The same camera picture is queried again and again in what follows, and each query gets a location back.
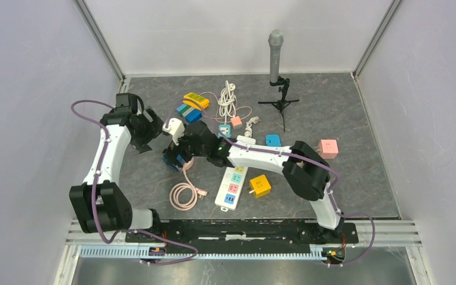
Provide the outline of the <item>blue white cube adapter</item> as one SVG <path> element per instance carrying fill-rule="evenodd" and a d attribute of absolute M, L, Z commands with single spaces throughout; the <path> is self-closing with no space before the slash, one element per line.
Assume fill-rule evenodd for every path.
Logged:
<path fill-rule="evenodd" d="M 182 167 L 177 167 L 176 166 L 176 160 L 166 160 L 164 157 L 163 157 L 163 161 L 164 163 L 171 169 L 177 171 L 177 172 L 181 172 L 182 171 Z"/>

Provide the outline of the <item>pink round socket reel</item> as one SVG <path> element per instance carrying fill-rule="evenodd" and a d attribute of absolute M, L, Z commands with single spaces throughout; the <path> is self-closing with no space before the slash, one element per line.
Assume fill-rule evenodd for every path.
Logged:
<path fill-rule="evenodd" d="M 190 159 L 190 161 L 185 162 L 185 163 L 183 164 L 183 166 L 182 166 L 182 171 L 185 172 L 185 171 L 189 170 L 189 169 L 193 166 L 194 161 L 195 161 L 195 159 L 192 157 L 192 158 Z"/>

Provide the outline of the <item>white multicolour power strip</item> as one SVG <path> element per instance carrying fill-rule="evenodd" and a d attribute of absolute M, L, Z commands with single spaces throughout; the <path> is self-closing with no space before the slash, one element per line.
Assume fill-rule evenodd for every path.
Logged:
<path fill-rule="evenodd" d="M 244 135 L 236 137 L 237 142 L 255 144 L 256 139 L 252 138 L 252 125 L 257 124 L 259 121 L 258 116 L 250 118 L 245 125 Z M 226 167 L 214 202 L 216 206 L 220 207 L 221 211 L 235 211 L 247 172 L 247 167 Z"/>

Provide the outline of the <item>small pink plug adapter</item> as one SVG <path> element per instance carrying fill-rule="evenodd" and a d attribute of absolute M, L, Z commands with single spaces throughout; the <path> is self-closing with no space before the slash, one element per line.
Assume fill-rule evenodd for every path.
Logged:
<path fill-rule="evenodd" d="M 242 120 L 239 116 L 234 116 L 230 119 L 230 123 L 234 129 L 239 129 L 243 126 Z"/>

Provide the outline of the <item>yellow cube socket adapter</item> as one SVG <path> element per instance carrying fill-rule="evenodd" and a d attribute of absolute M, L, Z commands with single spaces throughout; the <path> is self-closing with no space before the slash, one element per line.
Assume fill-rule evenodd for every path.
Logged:
<path fill-rule="evenodd" d="M 271 192 L 271 185 L 265 175 L 259 175 L 249 181 L 250 191 L 255 198 L 261 198 Z"/>

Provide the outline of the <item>small blue plug adapter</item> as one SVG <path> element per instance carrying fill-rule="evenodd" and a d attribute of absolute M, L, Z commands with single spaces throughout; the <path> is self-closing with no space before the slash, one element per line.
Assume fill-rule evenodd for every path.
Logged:
<path fill-rule="evenodd" d="M 281 139 L 277 134 L 268 134 L 265 137 L 265 145 L 269 147 L 281 147 Z"/>

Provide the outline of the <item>pink cube socket adapter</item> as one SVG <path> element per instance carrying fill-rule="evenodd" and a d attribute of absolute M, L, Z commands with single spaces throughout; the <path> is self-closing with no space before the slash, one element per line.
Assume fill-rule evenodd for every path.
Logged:
<path fill-rule="evenodd" d="M 334 139 L 320 140 L 316 150 L 318 154 L 325 160 L 334 159 L 339 154 L 337 140 Z"/>

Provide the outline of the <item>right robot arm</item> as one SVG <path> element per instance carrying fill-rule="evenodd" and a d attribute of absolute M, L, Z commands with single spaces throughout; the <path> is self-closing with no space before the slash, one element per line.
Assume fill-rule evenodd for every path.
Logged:
<path fill-rule="evenodd" d="M 162 127 L 172 142 L 164 149 L 164 161 L 176 169 L 196 157 L 216 167 L 250 167 L 283 175 L 293 193 L 310 202 L 319 225 L 319 235 L 335 242 L 343 235 L 344 219 L 330 197 L 336 172 L 303 141 L 292 146 L 269 147 L 227 138 L 211 132 L 203 121 L 189 125 L 172 118 Z"/>

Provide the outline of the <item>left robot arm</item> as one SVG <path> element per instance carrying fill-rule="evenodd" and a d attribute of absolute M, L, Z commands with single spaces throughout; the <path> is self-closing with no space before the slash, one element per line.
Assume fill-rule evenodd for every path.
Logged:
<path fill-rule="evenodd" d="M 100 120 L 75 110 L 79 118 L 100 128 L 99 145 L 82 184 L 72 186 L 69 200 L 84 233 L 128 230 L 132 226 L 132 207 L 119 187 L 125 151 L 129 145 L 139 153 L 151 150 L 149 143 L 162 132 L 163 121 L 132 93 L 116 95 L 115 105 Z"/>

